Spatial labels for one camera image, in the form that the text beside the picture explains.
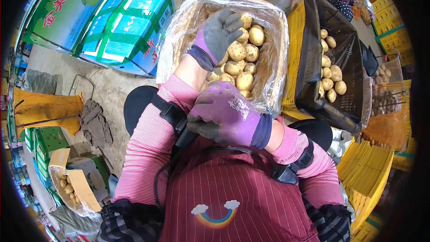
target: concrete floor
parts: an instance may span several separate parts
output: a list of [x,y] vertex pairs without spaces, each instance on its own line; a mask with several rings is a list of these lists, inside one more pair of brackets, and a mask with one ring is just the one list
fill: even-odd
[[[28,61],[28,68],[47,72],[52,75],[57,74],[56,94],[58,95],[67,95],[69,93],[76,74],[81,74],[89,78],[95,84],[93,100],[102,106],[114,138],[114,143],[112,145],[105,145],[103,149],[103,153],[108,159],[106,165],[110,169],[110,172],[120,176],[124,156],[126,155],[127,143],[130,139],[124,123],[124,102],[128,93],[134,88],[142,85],[156,86],[155,79],[126,74],[114,69],[103,69],[89,63],[81,62],[67,54],[48,50],[38,45],[33,45]],[[78,77],[71,94],[77,94],[81,91],[83,99],[86,101],[91,97],[91,88],[88,81]],[[70,136],[66,130],[63,130],[63,133],[72,148],[72,157],[89,153],[101,154],[100,150],[92,147],[83,137],[81,131],[74,136]]]

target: woman's hand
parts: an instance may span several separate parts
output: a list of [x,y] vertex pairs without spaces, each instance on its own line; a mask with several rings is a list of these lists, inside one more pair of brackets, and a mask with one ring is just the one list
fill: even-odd
[[266,147],[272,118],[256,111],[229,82],[212,82],[187,116],[192,132],[220,143]]
[[187,53],[204,70],[212,71],[223,59],[228,46],[243,34],[238,31],[243,26],[239,19],[240,14],[231,14],[230,9],[217,11],[200,26],[194,45]]

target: worker's arm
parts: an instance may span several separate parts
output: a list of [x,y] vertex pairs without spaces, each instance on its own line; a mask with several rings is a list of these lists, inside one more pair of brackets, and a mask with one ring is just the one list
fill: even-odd
[[[273,121],[272,134],[266,150],[273,155],[278,164],[291,164],[297,161],[308,146],[308,138],[278,121]],[[338,172],[329,155],[314,142],[314,159],[297,176],[304,197],[315,207],[323,205],[344,205],[339,189]]]

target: arm sleeve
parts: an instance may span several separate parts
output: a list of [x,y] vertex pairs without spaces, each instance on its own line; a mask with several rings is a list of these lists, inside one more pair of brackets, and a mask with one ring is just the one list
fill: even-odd
[[[308,146],[308,138],[300,131],[284,125],[284,138],[281,145],[272,152],[278,164],[291,164],[297,161]],[[329,155],[314,142],[314,159],[305,169],[300,169],[300,189],[304,197],[315,207],[323,205],[344,205],[338,183],[338,171]]]
[[[194,105],[198,92],[175,75],[158,90],[167,102],[175,102],[185,114]],[[173,127],[159,116],[160,110],[149,104],[143,111],[128,143],[123,171],[112,202],[128,199],[130,202],[154,205],[153,183],[155,174],[169,160],[176,138]],[[167,171],[158,177],[158,196],[161,204],[166,197]]]

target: clear plastic liner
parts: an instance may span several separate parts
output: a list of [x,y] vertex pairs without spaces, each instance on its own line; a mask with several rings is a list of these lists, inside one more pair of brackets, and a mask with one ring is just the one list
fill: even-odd
[[285,13],[262,0],[186,0],[169,19],[160,34],[157,53],[157,83],[165,83],[191,48],[199,26],[211,12],[230,8],[248,12],[253,24],[264,28],[266,42],[260,47],[257,72],[252,86],[251,104],[273,117],[282,111],[281,100],[287,77],[288,24]]
[[49,166],[48,167],[49,175],[51,176],[52,183],[57,189],[57,194],[61,197],[63,202],[69,207],[73,212],[77,213],[81,217],[90,217],[93,219],[100,218],[100,214],[92,210],[89,205],[85,202],[84,196],[78,196],[80,199],[79,204],[74,204],[70,199],[70,194],[66,193],[65,188],[61,187],[60,180],[61,178],[58,176],[58,173],[62,173],[67,175],[67,170],[58,166]]

